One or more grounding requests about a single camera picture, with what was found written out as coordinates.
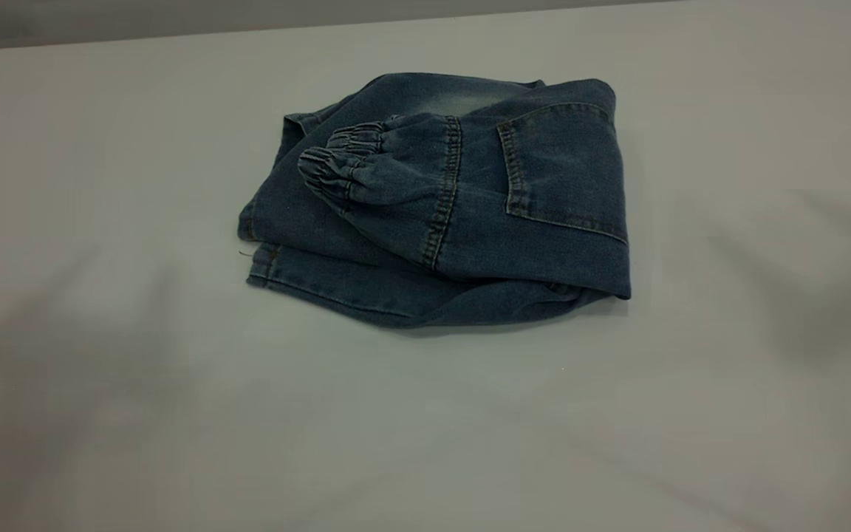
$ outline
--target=white table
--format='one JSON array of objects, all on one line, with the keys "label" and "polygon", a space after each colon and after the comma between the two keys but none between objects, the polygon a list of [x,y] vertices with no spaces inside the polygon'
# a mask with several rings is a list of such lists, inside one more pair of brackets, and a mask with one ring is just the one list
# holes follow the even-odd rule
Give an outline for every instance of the white table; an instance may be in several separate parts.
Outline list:
[{"label": "white table", "polygon": [[[285,112],[618,92],[635,298],[394,332],[244,284]],[[0,50],[0,532],[851,531],[851,2]]]}]

